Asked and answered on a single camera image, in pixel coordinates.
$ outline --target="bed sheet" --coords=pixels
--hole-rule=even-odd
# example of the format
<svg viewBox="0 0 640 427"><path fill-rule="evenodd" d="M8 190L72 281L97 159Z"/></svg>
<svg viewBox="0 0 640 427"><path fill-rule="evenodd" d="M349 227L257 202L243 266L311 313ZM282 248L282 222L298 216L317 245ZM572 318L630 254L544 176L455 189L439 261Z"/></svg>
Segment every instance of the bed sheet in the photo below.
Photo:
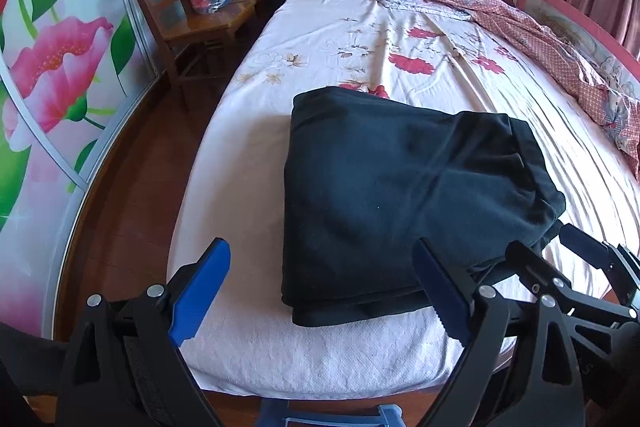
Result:
<svg viewBox="0 0 640 427"><path fill-rule="evenodd" d="M168 277L216 236L231 247L229 274L195 338L181 348L203 389L288 399L387 396L443 384L462 352L433 309L302 328L280 300L292 100L331 85L450 113L504 112L528 121L566 195L561 219L638 251L640 186L603 131L535 62L446 9L425 14L388 10L375 0L288 0L209 123L172 240ZM578 291L607 291L603 273L557 239L544 255ZM530 299L516 278L496 287Z"/></svg>

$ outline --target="silver bolt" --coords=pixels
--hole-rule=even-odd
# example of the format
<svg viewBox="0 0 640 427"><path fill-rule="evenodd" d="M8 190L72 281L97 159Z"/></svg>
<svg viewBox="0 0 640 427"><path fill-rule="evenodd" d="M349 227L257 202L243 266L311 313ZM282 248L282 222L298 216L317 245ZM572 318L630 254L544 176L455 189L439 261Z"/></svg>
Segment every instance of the silver bolt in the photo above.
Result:
<svg viewBox="0 0 640 427"><path fill-rule="evenodd" d="M91 306L91 308L96 307L98 304L100 304L100 302L102 302L102 297L100 297L97 293L94 293L86 300L87 305Z"/></svg>
<svg viewBox="0 0 640 427"><path fill-rule="evenodd" d="M495 289L492 286L480 286L478 293L485 299L493 299L495 297Z"/></svg>
<svg viewBox="0 0 640 427"><path fill-rule="evenodd" d="M164 293L164 286L162 286L161 284L154 284L149 286L149 288L146 289L146 294L149 295L149 297L159 297Z"/></svg>
<svg viewBox="0 0 640 427"><path fill-rule="evenodd" d="M547 308L553 308L556 305L556 300L551 295L543 295L540 300L542 301L542 305Z"/></svg>

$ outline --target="wooden floor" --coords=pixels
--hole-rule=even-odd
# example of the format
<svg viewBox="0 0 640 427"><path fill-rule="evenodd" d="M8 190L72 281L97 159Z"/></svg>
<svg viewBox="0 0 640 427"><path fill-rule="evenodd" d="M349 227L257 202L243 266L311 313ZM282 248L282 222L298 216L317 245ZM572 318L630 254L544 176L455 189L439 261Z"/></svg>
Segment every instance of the wooden floor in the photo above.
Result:
<svg viewBox="0 0 640 427"><path fill-rule="evenodd" d="M171 91L161 90L151 113L120 147L82 229L77 262L68 280L66 309L58 326L59 338L68 338L89 295L127 299L165 281L169 246L191 165L224 87L190 87L186 91L187 112ZM258 397L207 396L227 426L254 424ZM381 403L396 403L407 426L414 427L433 400L434 395L418 392L388 399L299 402L296 407L361 413Z"/></svg>

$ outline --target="black jacket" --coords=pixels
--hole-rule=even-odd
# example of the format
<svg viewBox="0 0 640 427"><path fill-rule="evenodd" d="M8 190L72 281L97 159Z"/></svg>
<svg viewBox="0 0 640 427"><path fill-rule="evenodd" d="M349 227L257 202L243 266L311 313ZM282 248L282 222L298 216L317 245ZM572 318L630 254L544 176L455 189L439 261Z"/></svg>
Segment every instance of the black jacket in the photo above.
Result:
<svg viewBox="0 0 640 427"><path fill-rule="evenodd" d="M557 235L564 195L529 125L325 87L294 99L285 167L282 301L324 326L429 305L411 263L427 237L476 282L504 250Z"/></svg>

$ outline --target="white cloth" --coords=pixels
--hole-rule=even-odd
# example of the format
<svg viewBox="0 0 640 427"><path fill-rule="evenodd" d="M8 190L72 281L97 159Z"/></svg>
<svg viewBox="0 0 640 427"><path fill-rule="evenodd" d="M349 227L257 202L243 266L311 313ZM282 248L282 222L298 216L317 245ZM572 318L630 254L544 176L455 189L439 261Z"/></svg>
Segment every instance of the white cloth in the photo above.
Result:
<svg viewBox="0 0 640 427"><path fill-rule="evenodd" d="M462 352L433 309L333 327L292 324L280 301L283 167L292 100L306 90L382 84L399 102L529 121L566 195L562 220L638 251L640 186L620 152L532 60L447 11L287 0L246 56L202 140L168 264L171 277L216 236L231 247L229 274L196 337L182 346L204 389L289 399L386 396L443 384ZM420 58L433 73L402 71L428 68L398 57ZM544 255L578 291L607 291L604 274L557 239ZM530 299L515 278L496 287Z"/></svg>

